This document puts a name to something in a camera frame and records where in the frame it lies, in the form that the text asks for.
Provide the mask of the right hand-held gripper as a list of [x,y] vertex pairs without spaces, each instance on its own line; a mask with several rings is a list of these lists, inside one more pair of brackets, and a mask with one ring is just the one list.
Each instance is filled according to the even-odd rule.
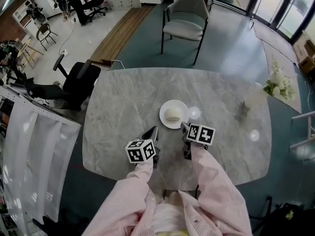
[[191,143],[195,142],[203,146],[205,150],[208,150],[208,147],[212,145],[215,129],[201,125],[190,123],[187,124],[184,121],[181,122],[181,129],[184,136],[182,140],[184,142],[183,154],[184,158],[191,160]]

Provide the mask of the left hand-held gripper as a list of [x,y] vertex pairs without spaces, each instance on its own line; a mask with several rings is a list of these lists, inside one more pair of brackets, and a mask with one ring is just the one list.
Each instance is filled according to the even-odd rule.
[[132,164],[144,163],[153,160],[153,168],[156,169],[159,161],[160,149],[157,147],[159,140],[159,128],[153,126],[147,131],[142,132],[139,138],[130,141],[125,151],[129,162]]

